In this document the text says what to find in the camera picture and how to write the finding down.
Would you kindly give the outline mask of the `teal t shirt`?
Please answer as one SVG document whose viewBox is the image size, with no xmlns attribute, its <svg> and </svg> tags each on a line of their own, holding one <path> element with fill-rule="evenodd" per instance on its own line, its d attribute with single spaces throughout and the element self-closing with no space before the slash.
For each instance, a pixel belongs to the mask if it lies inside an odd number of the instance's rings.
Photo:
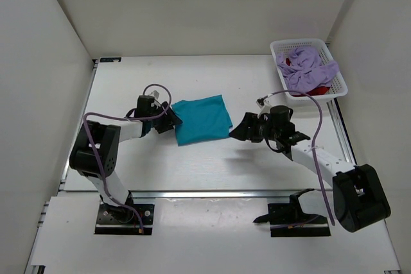
<svg viewBox="0 0 411 274">
<path fill-rule="evenodd" d="M 174 103 L 172 109 L 182 120 L 175 129 L 178 146 L 229 137 L 232 121 L 222 95 L 182 100 Z"/>
</svg>

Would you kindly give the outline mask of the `lilac t shirt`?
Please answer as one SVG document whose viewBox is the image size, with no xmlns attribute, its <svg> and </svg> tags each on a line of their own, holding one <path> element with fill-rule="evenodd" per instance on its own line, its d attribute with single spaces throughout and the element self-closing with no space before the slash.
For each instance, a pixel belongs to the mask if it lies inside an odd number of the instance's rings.
<svg viewBox="0 0 411 274">
<path fill-rule="evenodd" d="M 325 95 L 331 88 L 335 76 L 340 72 L 338 64 L 332 60 L 322 64 L 319 52 L 314 47 L 296 47 L 288 54 L 279 53 L 276 64 L 291 95 L 302 97 Z"/>
</svg>

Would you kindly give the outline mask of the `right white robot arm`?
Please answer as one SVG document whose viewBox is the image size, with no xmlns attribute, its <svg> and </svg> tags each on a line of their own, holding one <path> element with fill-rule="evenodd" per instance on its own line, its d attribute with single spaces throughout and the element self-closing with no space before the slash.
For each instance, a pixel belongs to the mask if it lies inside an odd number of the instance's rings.
<svg viewBox="0 0 411 274">
<path fill-rule="evenodd" d="M 376 170 L 368 165 L 344 162 L 316 147 L 309 136 L 298 132 L 291 118 L 293 110 L 284 105 L 262 105 L 258 114 L 247 112 L 229 133 L 239 141 L 275 142 L 272 151 L 305 166 L 328 183 L 333 199 L 324 210 L 348 232 L 356 232 L 391 215 L 391 208 Z"/>
</svg>

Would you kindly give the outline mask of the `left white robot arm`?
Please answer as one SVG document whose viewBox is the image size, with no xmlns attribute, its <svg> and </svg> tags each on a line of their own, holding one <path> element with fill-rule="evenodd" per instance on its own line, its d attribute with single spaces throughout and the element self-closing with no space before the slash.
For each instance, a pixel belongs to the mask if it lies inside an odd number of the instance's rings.
<svg viewBox="0 0 411 274">
<path fill-rule="evenodd" d="M 159 103 L 158 93 L 140 95 L 137 105 L 117 125 L 86 120 L 69 156 L 70 168 L 88 179 L 103 204 L 113 207 L 112 215 L 121 223 L 134 217 L 132 195 L 116 174 L 119 144 L 145 137 L 151 129 L 161 134 L 183 123 L 168 102 Z"/>
</svg>

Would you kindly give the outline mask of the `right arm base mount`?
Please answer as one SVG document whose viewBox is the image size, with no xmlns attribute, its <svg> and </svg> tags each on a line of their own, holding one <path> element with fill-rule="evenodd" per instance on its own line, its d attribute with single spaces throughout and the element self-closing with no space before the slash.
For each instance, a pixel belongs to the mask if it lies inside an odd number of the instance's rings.
<svg viewBox="0 0 411 274">
<path fill-rule="evenodd" d="M 331 231 L 326 213 L 310 208 L 304 199 L 317 198 L 321 193 L 304 189 L 289 195 L 286 203 L 269 203 L 268 212 L 253 220 L 253 224 L 268 224 L 271 237 L 329 237 Z"/>
</svg>

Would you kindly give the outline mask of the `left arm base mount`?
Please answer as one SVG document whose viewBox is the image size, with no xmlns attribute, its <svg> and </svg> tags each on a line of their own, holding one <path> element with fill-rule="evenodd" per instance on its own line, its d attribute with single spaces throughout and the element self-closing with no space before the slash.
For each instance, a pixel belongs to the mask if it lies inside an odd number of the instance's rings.
<svg viewBox="0 0 411 274">
<path fill-rule="evenodd" d="M 132 196 L 129 196 L 126 205 L 134 208 L 141 221 L 130 209 L 115 207 L 100 201 L 94 233 L 96 235 L 152 235 L 155 204 L 145 201 L 136 203 Z"/>
</svg>

